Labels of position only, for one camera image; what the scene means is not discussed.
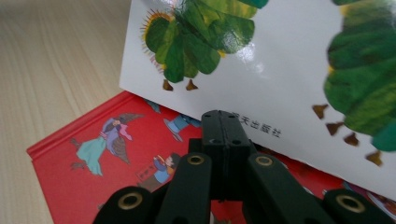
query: caterpillar illustration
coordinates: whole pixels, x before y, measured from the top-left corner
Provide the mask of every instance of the caterpillar illustration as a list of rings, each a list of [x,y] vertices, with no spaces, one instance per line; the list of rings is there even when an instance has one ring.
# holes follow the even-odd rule
[[[372,136],[374,153],[366,159],[380,166],[381,151],[396,150],[396,2],[333,0],[344,14],[342,32],[328,48],[330,73],[324,84],[329,104],[345,115],[328,123],[331,135],[347,126]],[[328,105],[314,105],[320,119]],[[357,146],[356,134],[345,141]]]
[[[163,88],[190,78],[188,91],[195,90],[192,78],[199,72],[211,74],[221,56],[245,47],[254,34],[251,18],[268,0],[173,0],[169,12],[151,11],[143,40],[154,53],[165,80]]]

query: picture book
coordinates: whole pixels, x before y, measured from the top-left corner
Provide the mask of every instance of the picture book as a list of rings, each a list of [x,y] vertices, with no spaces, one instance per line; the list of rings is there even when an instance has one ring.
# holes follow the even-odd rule
[[[132,2],[120,86],[396,200],[390,0]]]
[[[88,224],[117,190],[138,186],[152,192],[170,181],[180,157],[188,152],[189,139],[201,138],[201,131],[199,120],[124,91],[27,153],[53,222]],[[270,149],[257,149],[281,160],[306,191],[320,199],[327,190],[347,184]],[[368,198],[364,189],[359,191]],[[370,195],[395,216],[393,201]],[[212,201],[211,211],[211,223],[246,223],[241,202]]]

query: wooden table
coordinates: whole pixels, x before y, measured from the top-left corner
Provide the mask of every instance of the wooden table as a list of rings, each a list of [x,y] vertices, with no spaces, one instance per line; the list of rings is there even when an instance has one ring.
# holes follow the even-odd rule
[[[52,223],[26,148],[121,92],[130,5],[0,0],[0,223]]]

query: cartoon character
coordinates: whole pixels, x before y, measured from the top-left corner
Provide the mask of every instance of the cartoon character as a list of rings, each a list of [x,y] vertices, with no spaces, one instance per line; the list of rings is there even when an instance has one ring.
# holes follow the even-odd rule
[[[329,123],[331,135],[342,126],[372,136],[377,149],[366,159],[380,166],[380,151],[396,150],[396,33],[392,0],[333,0],[342,6],[343,30],[328,49],[330,74],[324,91],[343,121]],[[328,105],[314,105],[323,119]],[[356,134],[345,141],[358,146]]]
[[[130,163],[125,149],[125,140],[120,134],[132,141],[132,136],[126,132],[129,121],[142,117],[136,114],[121,114],[117,118],[109,119],[99,133],[99,136],[90,141],[79,143],[76,139],[72,139],[71,143],[77,148],[77,156],[83,162],[73,162],[72,168],[84,168],[87,166],[94,175],[103,175],[99,163],[105,148],[110,153],[126,163]]]
[[[245,47],[254,34],[251,18],[268,0],[173,0],[169,13],[151,11],[143,40],[161,64],[163,88],[168,81],[195,78],[198,72],[211,74],[221,56]],[[188,91],[197,89],[190,79]]]
[[[163,122],[165,122],[166,127],[168,127],[169,131],[171,131],[172,135],[179,142],[183,141],[183,139],[179,135],[181,130],[187,128],[187,126],[189,126],[190,124],[195,128],[201,126],[201,121],[199,121],[198,119],[190,118],[189,116],[183,114],[179,114],[177,117],[170,121],[168,119],[164,119]]]
[[[156,169],[155,173],[142,180],[142,182],[137,183],[137,186],[149,191],[154,191],[169,179],[172,173],[176,170],[179,161],[180,156],[176,153],[172,153],[165,160],[159,155],[154,157],[153,162]]]
[[[151,106],[151,108],[156,112],[161,114],[161,109],[160,109],[160,105],[158,105],[157,103],[154,103],[148,99],[144,99],[146,101],[146,103],[148,103],[149,106]]]

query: metal hole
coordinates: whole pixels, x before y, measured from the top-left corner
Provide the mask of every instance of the metal hole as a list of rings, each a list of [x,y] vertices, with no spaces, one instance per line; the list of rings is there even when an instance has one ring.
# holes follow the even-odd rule
[[[337,195],[337,197],[335,197],[335,200],[346,210],[354,213],[362,213],[366,210],[363,203],[349,195]]]
[[[134,202],[127,203],[126,200],[128,198],[134,198]],[[139,192],[131,192],[123,195],[119,199],[119,208],[123,210],[130,210],[136,208],[139,204],[143,202],[143,196]]]
[[[221,141],[220,141],[219,139],[213,138],[213,139],[210,139],[210,140],[209,140],[209,143],[211,143],[211,144],[220,144]]]
[[[187,158],[187,161],[189,162],[189,164],[191,165],[199,165],[202,164],[204,162],[204,158],[201,156],[190,156]]]
[[[274,163],[273,160],[271,160],[270,158],[265,157],[265,156],[257,157],[256,162],[262,166],[270,166]]]

